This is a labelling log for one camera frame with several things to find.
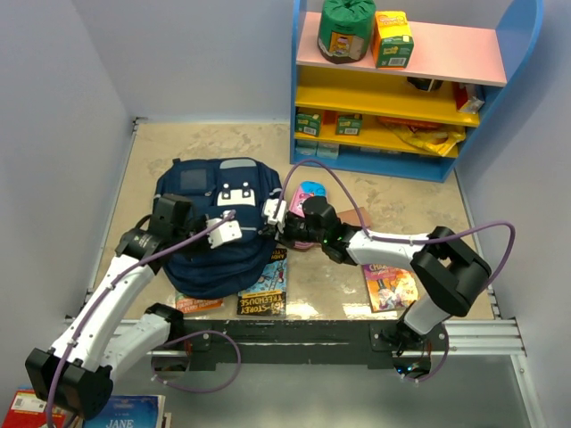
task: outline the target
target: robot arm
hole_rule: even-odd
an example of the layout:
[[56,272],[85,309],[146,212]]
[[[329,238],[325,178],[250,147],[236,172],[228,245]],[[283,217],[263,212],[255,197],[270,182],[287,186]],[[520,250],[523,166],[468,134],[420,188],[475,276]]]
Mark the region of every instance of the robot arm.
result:
[[[103,281],[73,324],[48,352],[34,349],[29,354],[26,369],[40,399],[47,400],[50,386],[57,377],[56,367],[62,363],[55,404],[84,419],[92,419],[111,396],[114,380],[149,350],[181,335],[182,313],[155,304],[136,325],[112,339],[133,300],[154,279],[168,256],[135,267],[118,284],[114,280],[141,260],[222,222],[221,218],[208,219],[205,216],[187,220],[192,208],[192,203],[186,198],[163,195],[155,204],[148,228],[144,230],[142,224],[137,224],[121,237]],[[177,252],[191,257],[240,237],[238,223],[227,221]],[[74,340],[74,334],[81,325],[81,334]],[[70,344],[71,351],[65,356]]]
[[[320,243],[322,251],[334,262],[349,265],[373,263],[413,271],[424,285],[427,296],[411,305],[396,328],[384,332],[384,339],[400,352],[414,349],[442,321],[464,317],[482,292],[492,273],[490,266],[460,239],[439,244],[414,244],[427,239],[454,235],[439,226],[428,235],[388,235],[368,232],[361,227],[341,223],[335,209],[323,196],[309,198],[303,204],[304,217],[286,212],[285,203],[267,201],[264,215],[270,225],[267,233],[285,246],[294,242]],[[408,243],[387,243],[373,238],[398,238]],[[445,266],[441,260],[448,260]]]
[[[448,317],[465,316],[491,273],[485,261],[461,240],[437,245],[413,244],[416,240],[453,235],[445,227],[437,227],[428,235],[414,236],[369,232],[376,237],[405,238],[410,242],[384,243],[372,240],[360,227],[341,223],[323,197],[309,198],[303,204],[303,218],[286,212],[285,202],[281,202],[279,209],[277,204],[278,200],[268,200],[264,207],[267,227],[263,235],[288,247],[296,241],[320,243],[322,251],[336,263],[354,266],[381,263],[417,274],[428,295],[411,305],[390,329],[383,331],[384,342],[397,350],[397,355],[417,349],[426,335]],[[154,279],[168,257],[136,267],[118,284],[114,282],[118,275],[141,260],[152,259],[153,255],[182,243],[189,236],[204,234],[222,221],[205,216],[188,220],[191,209],[189,200],[164,195],[156,202],[146,230],[137,224],[121,237],[102,283],[73,324],[48,352],[35,349],[30,353],[26,368],[39,398],[47,399],[57,377],[56,367],[62,365],[55,404],[84,419],[92,419],[111,396],[114,380],[149,350],[182,336],[182,314],[155,304],[136,325],[112,339],[133,300]],[[237,222],[228,221],[177,252],[190,257],[240,236]],[[450,261],[447,266],[440,261],[444,259]],[[85,324],[81,335],[74,340],[74,333],[81,324]],[[69,356],[63,358],[70,346]]]

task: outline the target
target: blue bookshelf frame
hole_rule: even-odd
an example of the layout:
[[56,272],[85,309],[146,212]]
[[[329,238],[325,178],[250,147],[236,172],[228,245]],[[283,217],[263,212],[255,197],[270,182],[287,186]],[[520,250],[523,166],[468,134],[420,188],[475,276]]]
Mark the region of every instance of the blue bookshelf frame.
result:
[[[294,118],[295,94],[298,84],[297,49],[307,12],[306,0],[294,1],[292,30],[292,85],[290,110],[290,163],[311,158],[295,152]],[[400,155],[358,152],[340,149],[335,160],[317,158],[334,169],[412,178],[442,183],[454,170],[458,162],[467,156],[476,155],[478,140],[484,137],[490,117],[506,104],[506,96],[517,84],[518,77],[529,63],[529,58],[537,43],[543,21],[543,0],[514,0],[503,14],[496,35],[508,84],[505,87],[487,86],[486,104],[480,111],[480,126],[467,129],[467,139],[461,144],[459,156],[439,158],[403,153]]]

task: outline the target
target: pink toy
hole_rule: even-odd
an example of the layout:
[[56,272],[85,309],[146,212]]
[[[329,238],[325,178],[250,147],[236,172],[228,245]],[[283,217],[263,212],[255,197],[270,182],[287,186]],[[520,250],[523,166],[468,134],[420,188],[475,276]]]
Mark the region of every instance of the pink toy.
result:
[[[293,214],[297,214],[298,216],[303,217],[303,202],[306,199],[309,199],[311,196],[327,196],[325,187],[313,181],[304,181],[295,191],[294,198],[292,199],[292,203],[289,206],[289,210]],[[307,250],[313,245],[313,243],[295,243],[295,248],[298,250]]]

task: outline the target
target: book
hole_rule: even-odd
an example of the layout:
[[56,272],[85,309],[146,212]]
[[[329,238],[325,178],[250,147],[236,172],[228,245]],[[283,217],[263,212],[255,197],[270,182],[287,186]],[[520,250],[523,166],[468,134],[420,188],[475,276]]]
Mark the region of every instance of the book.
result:
[[171,421],[172,421],[172,414],[165,413],[164,417],[162,418],[162,428],[170,428]]
[[162,395],[112,395],[83,428],[162,428],[164,400]]
[[287,249],[276,248],[258,282],[238,293],[238,315],[286,315]]
[[175,296],[175,308],[183,314],[193,314],[203,310],[221,308],[224,299],[203,300],[185,296],[181,292],[177,292]]
[[418,289],[412,274],[397,267],[364,265],[365,282],[372,312],[405,309],[418,300]]
[[[12,404],[8,409],[2,428],[39,428],[46,426],[46,402],[36,397],[31,387],[20,387],[14,394]],[[54,425],[62,428],[66,417],[70,413],[58,407],[54,407]],[[80,425],[77,420],[71,426],[76,428]]]

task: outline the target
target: tiled floor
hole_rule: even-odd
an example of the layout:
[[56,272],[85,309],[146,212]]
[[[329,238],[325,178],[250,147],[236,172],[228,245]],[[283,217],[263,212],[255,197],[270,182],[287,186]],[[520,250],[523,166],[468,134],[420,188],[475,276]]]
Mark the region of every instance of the tiled floor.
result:
[[[119,201],[103,252],[96,283],[109,266],[120,236],[148,214],[156,180],[173,158],[224,158],[249,156],[275,169],[282,179],[289,165],[289,127],[285,124],[142,124],[131,153]],[[444,184],[339,171],[339,177],[360,206],[367,208],[372,228],[393,234],[419,234],[435,226],[464,230],[466,213],[454,176]],[[322,183],[327,198],[338,212],[351,208],[335,181],[321,169],[300,167],[287,189],[289,198],[304,180]],[[288,302],[290,319],[361,319],[396,317],[393,312],[371,314],[365,283],[359,268],[328,261],[319,250],[290,251],[288,256]],[[160,273],[137,297],[126,318],[139,318],[155,302],[174,305],[174,288]],[[236,296],[224,307],[198,317],[236,318]],[[492,319],[486,294],[468,315]]]

